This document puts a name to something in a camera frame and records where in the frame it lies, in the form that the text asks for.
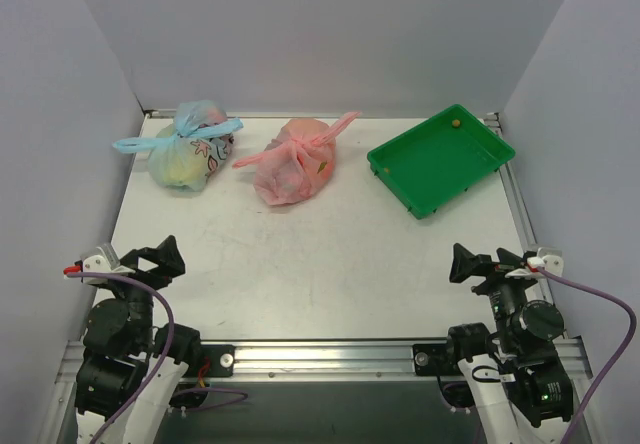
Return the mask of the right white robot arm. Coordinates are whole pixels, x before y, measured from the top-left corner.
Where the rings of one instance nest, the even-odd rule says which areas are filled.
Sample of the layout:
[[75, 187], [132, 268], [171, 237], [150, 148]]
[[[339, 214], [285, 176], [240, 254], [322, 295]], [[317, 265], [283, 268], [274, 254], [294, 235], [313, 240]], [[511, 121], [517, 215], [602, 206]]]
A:
[[573, 388], [554, 344], [564, 319], [554, 304], [526, 295], [545, 271], [563, 270], [562, 254], [552, 249], [518, 256], [453, 246], [450, 282], [481, 278], [472, 291], [488, 298], [496, 329], [450, 328], [443, 359], [462, 373], [489, 443], [557, 443], [572, 420]]

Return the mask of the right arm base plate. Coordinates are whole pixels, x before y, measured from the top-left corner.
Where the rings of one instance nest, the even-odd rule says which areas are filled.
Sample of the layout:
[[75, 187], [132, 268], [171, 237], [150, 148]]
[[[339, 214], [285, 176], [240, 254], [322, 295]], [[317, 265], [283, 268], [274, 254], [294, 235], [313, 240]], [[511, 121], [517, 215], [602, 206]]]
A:
[[457, 374], [451, 366], [445, 343], [417, 343], [412, 346], [414, 372], [421, 377]]

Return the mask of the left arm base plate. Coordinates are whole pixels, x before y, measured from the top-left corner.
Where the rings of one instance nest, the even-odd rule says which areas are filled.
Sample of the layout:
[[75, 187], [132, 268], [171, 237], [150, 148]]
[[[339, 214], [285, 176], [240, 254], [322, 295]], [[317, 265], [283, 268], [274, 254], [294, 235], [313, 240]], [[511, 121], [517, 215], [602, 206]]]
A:
[[230, 344], [206, 344], [187, 354], [186, 378], [227, 378], [233, 375], [236, 348]]

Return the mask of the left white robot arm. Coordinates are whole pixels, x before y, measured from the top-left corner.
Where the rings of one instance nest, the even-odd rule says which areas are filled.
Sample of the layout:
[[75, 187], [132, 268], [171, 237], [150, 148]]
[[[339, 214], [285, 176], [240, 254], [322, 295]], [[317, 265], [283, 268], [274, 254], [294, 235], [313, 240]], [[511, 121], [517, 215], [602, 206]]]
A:
[[153, 326], [156, 304], [185, 263], [176, 239], [118, 257], [110, 244], [65, 269], [68, 278], [111, 292], [95, 304], [82, 339], [75, 408], [80, 443], [151, 443], [179, 381], [202, 363], [199, 331], [176, 323]]

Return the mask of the pink plastic bag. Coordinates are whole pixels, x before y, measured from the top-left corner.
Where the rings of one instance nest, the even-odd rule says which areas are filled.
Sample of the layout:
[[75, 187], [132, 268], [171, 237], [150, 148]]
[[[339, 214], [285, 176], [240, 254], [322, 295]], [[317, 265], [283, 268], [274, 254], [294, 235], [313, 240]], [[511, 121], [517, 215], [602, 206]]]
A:
[[315, 118], [292, 118], [260, 153], [236, 160], [232, 167], [253, 166], [253, 186], [269, 206], [312, 198], [333, 175], [336, 138], [360, 114], [347, 112], [329, 125]]

